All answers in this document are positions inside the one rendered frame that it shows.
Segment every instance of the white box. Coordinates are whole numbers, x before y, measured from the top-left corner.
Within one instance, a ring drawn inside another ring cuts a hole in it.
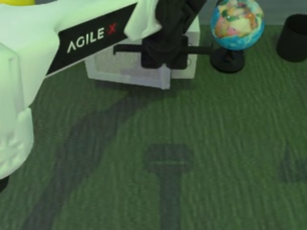
[[[186,35],[190,46],[200,42],[200,24],[198,17],[194,20]],[[140,44],[128,39],[123,44]],[[143,69],[139,53],[116,53],[109,47],[85,60],[87,75],[90,79],[112,81],[126,84],[151,86],[161,89],[170,88],[170,79],[192,79],[195,76],[197,55],[189,55],[185,70],[170,70],[166,66],[159,69]]]

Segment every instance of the green tabletop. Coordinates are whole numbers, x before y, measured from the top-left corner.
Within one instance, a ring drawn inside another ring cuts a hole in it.
[[[307,62],[277,56],[280,30],[240,73],[199,57],[168,91],[95,82],[83,63],[44,81],[0,229],[306,230]]]

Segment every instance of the black cup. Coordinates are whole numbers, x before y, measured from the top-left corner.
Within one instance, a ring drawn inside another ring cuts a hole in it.
[[[294,14],[286,19],[276,51],[281,58],[291,62],[307,58],[307,14]]]

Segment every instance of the globe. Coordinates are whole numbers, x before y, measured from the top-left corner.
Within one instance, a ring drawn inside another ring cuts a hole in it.
[[[224,0],[214,9],[210,28],[220,46],[244,50],[263,33],[263,11],[254,0]]]

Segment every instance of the robotic arm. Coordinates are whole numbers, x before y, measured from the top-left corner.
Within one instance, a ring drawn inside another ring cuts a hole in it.
[[[184,69],[183,35],[206,0],[58,0],[35,6],[0,4],[0,192],[34,143],[29,105],[46,76],[114,46],[141,52],[144,68]],[[143,39],[141,46],[116,45]]]

